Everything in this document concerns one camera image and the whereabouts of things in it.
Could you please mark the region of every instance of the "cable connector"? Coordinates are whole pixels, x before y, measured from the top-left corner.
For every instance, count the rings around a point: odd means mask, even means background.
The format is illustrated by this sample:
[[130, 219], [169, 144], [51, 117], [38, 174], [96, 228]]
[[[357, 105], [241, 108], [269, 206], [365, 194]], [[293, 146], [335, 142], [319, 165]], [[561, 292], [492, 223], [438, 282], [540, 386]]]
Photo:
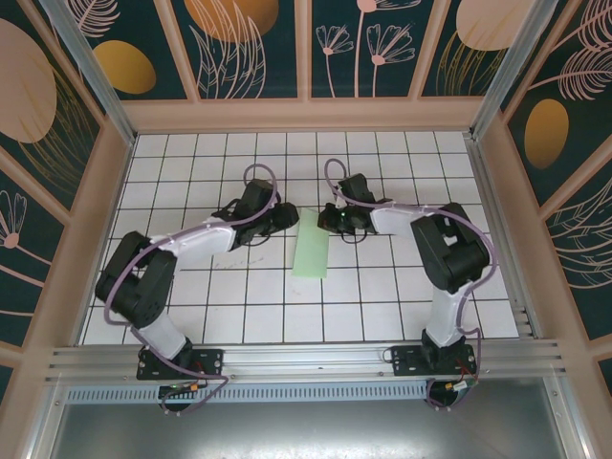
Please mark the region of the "cable connector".
[[467, 388], [468, 388], [468, 383], [465, 381], [460, 381], [457, 384], [454, 384], [452, 386], [453, 392], [459, 392], [460, 390], [467, 389]]

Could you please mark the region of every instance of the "white tile floor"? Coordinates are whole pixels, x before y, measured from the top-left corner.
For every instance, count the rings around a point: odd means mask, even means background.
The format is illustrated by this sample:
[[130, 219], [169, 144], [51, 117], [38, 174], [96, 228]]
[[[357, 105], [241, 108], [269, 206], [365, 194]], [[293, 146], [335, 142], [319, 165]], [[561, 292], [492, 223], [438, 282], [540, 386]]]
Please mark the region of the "white tile floor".
[[[322, 180], [329, 158], [363, 173], [379, 199], [429, 205], [452, 199], [489, 231], [459, 132], [149, 135], [139, 137], [104, 263], [128, 231], [190, 227], [240, 197], [243, 171], [255, 161], [274, 170], [287, 201], [324, 206], [332, 198]], [[339, 168], [331, 172], [339, 178]], [[431, 287], [413, 239], [376, 235], [355, 246], [331, 236], [327, 278], [319, 281], [292, 276], [296, 230], [177, 272], [172, 319], [197, 343], [420, 338]], [[129, 332], [104, 323], [100, 306], [96, 300], [90, 308], [81, 342], [134, 343]], [[465, 315], [465, 327], [474, 326], [485, 339], [518, 336], [501, 275], [475, 292]]]

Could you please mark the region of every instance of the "vent slot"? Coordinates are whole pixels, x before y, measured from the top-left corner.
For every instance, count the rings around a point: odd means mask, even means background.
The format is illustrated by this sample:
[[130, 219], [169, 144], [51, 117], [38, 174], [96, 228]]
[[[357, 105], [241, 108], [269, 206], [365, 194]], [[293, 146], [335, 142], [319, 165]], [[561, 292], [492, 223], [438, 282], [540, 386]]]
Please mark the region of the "vent slot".
[[[160, 387], [155, 385], [78, 386], [68, 392], [67, 404], [157, 404]], [[182, 394], [167, 402], [197, 402], [210, 393], [209, 388]], [[328, 382], [300, 384], [227, 385], [210, 403], [352, 402], [367, 400], [424, 399], [425, 381], [403, 382]]]

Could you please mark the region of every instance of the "dark green wallpaper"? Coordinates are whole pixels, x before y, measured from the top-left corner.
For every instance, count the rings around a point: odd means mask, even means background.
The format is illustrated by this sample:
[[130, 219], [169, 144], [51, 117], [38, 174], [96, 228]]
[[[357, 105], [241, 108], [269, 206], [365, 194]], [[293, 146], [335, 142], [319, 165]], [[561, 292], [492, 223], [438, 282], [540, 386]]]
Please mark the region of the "dark green wallpaper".
[[[96, 20], [92, 19], [93, 24], [88, 29], [81, 28], [81, 31], [85, 32], [119, 98], [186, 98], [153, 0], [100, 3], [115, 6], [103, 9], [102, 17], [109, 22], [97, 25]], [[83, 17], [75, 8], [72, 10], [76, 17]]]
[[544, 29], [544, 32], [542, 33], [537, 43], [535, 44], [534, 50], [532, 51], [531, 55], [525, 62], [525, 65], [523, 65], [523, 68], [521, 69], [521, 71], [516, 76], [516, 80], [514, 81], [513, 85], [508, 91], [508, 94], [506, 95], [504, 100], [501, 102], [502, 112], [506, 111], [506, 107], [508, 106], [510, 101], [513, 99], [514, 93], [516, 93], [516, 89], [518, 88], [518, 85], [522, 82], [523, 76], [527, 72], [527, 69], [529, 69], [534, 63], [534, 60], [536, 59], [537, 54], [539, 53], [539, 50], [542, 48], [542, 45], [546, 41], [546, 38], [548, 38], [548, 35], [551, 32], [551, 29], [555, 26], [555, 23], [557, 22], [559, 15], [563, 12], [563, 9], [565, 8], [566, 5], [567, 5], [567, 0], [558, 0], [557, 7], [555, 8], [555, 12], [551, 16], [550, 21], [548, 21], [548, 25], [546, 26], [546, 29]]
[[0, 365], [0, 406], [2, 405], [2, 399], [4, 399], [4, 394], [7, 392], [7, 387], [9, 387], [11, 375], [12, 368]]
[[64, 227], [0, 172], [0, 341], [21, 346]]
[[235, 5], [172, 0], [200, 97], [296, 98], [294, 0]]
[[15, 0], [0, 5], [0, 42], [0, 147], [70, 209], [99, 125]]
[[600, 370], [603, 374], [605, 385], [608, 386], [608, 392], [610, 392], [610, 397], [612, 397], [612, 359], [600, 361]]
[[451, 0], [422, 96], [484, 96], [529, 6]]
[[592, 17], [606, 5], [580, 5], [508, 123], [541, 205], [612, 134], [612, 26]]
[[612, 162], [546, 225], [588, 337], [612, 334]]
[[363, 12], [355, 2], [314, 0], [313, 98], [407, 96], [433, 3], [396, 4]]

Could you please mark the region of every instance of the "orange circle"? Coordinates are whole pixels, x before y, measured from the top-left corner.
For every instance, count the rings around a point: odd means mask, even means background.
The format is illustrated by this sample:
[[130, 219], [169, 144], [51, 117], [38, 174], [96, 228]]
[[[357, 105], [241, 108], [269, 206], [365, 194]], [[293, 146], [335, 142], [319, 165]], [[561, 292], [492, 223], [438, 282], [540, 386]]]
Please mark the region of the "orange circle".
[[278, 17], [278, 0], [185, 0], [185, 6], [200, 29], [213, 38], [231, 43], [249, 41], [250, 36], [244, 30], [249, 26], [249, 18], [263, 35]]

